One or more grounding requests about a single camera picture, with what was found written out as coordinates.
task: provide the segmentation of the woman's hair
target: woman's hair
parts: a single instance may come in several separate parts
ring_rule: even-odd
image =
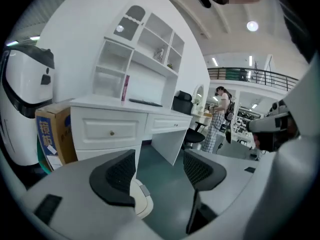
[[[218,91],[219,91],[219,90],[222,90],[224,93],[228,94],[229,99],[231,100],[231,98],[232,98],[231,93],[228,92],[227,89],[224,88],[223,86],[219,86],[219,87],[217,87],[217,88],[215,89],[215,95],[218,95]]]

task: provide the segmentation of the backpack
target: backpack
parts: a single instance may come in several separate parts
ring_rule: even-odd
[[[231,123],[232,118],[234,117],[234,109],[235,109],[235,103],[231,101],[231,98],[229,96],[230,104],[227,110],[224,112],[224,119]]]

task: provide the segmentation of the balcony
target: balcony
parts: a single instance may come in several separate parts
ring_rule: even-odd
[[[233,80],[248,82],[269,86],[284,91],[291,90],[299,81],[296,78],[284,74],[245,67],[208,68],[208,73],[211,80]]]

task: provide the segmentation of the white robot vacuum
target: white robot vacuum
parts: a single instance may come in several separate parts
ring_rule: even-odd
[[[52,103],[54,55],[49,49],[17,44],[0,62],[0,134],[19,166],[38,163],[36,109]]]

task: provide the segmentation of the keyboard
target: keyboard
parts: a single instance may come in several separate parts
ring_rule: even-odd
[[[135,103],[141,103],[141,104],[145,104],[145,105],[150,105],[150,106],[155,106],[155,107],[162,107],[162,105],[160,105],[160,104],[157,104],[154,102],[149,102],[149,101],[144,101],[144,100],[140,100],[140,99],[130,98],[129,101],[135,102]]]

